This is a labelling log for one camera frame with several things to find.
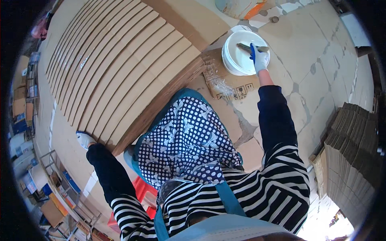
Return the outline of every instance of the polka dot apron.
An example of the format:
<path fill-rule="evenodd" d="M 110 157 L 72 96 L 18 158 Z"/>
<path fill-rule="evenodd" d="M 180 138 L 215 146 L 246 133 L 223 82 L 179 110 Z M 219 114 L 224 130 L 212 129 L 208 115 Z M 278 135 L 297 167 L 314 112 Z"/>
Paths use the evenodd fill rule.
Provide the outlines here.
<path fill-rule="evenodd" d="M 146 133 L 138 151 L 139 170 L 157 190 L 168 180 L 222 183 L 221 167 L 241 164 L 217 114 L 204 101 L 189 96 L 172 103 Z"/>

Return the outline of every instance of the work glove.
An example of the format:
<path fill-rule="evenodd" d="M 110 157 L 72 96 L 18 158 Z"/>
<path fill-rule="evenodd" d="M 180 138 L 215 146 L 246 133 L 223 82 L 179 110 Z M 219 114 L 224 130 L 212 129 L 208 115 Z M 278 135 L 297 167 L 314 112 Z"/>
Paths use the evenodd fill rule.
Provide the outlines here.
<path fill-rule="evenodd" d="M 256 45 L 254 45 L 253 43 L 251 43 L 251 56 L 249 58 L 253 60 L 256 74 L 258 74 L 259 71 L 262 69 L 267 69 L 268 53 L 259 52 L 257 50 Z"/>
<path fill-rule="evenodd" d="M 84 131 L 76 131 L 76 136 L 78 137 L 79 144 L 88 151 L 88 144 L 95 142 L 94 138 L 92 138 L 87 132 Z"/>

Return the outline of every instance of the stack of cardboard sheets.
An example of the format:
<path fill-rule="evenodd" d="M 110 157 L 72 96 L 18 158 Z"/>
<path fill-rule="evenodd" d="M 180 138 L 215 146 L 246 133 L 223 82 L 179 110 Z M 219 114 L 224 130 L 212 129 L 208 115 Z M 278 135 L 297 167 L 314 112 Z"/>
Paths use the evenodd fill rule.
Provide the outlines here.
<path fill-rule="evenodd" d="M 376 127 L 376 114 L 344 103 L 321 155 L 327 167 L 327 195 L 354 227 L 365 217 L 381 178 Z"/>
<path fill-rule="evenodd" d="M 89 0 L 63 33 L 46 76 L 70 125 L 91 133 L 118 155 L 183 87 L 176 81 L 186 84 L 202 72 L 199 55 L 140 0 Z M 154 99 L 154 116 L 135 122 Z M 129 128 L 138 129 L 133 123 L 141 126 L 139 133 L 117 149 Z"/>

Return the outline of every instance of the face mask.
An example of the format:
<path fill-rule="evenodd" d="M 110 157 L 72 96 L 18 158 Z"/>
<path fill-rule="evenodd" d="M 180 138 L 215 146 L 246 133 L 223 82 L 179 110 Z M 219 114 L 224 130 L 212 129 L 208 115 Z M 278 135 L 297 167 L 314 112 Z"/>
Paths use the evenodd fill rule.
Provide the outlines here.
<path fill-rule="evenodd" d="M 242 241 L 274 233 L 296 237 L 285 228 L 260 219 L 234 214 L 217 215 L 198 222 L 168 241 Z"/>

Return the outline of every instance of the round container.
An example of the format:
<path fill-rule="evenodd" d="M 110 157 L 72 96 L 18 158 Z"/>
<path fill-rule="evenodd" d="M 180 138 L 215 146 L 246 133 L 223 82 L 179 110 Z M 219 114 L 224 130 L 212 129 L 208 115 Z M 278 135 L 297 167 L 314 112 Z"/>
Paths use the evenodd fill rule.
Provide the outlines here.
<path fill-rule="evenodd" d="M 242 43 L 247 46 L 249 46 L 250 43 L 256 46 L 267 46 L 267 43 L 254 32 L 242 30 L 232 33 L 222 48 L 223 64 L 229 73 L 237 76 L 256 74 L 253 60 L 249 58 L 250 55 L 237 47 L 237 43 Z M 268 51 L 268 57 L 266 59 L 267 65 L 269 60 L 270 53 Z"/>

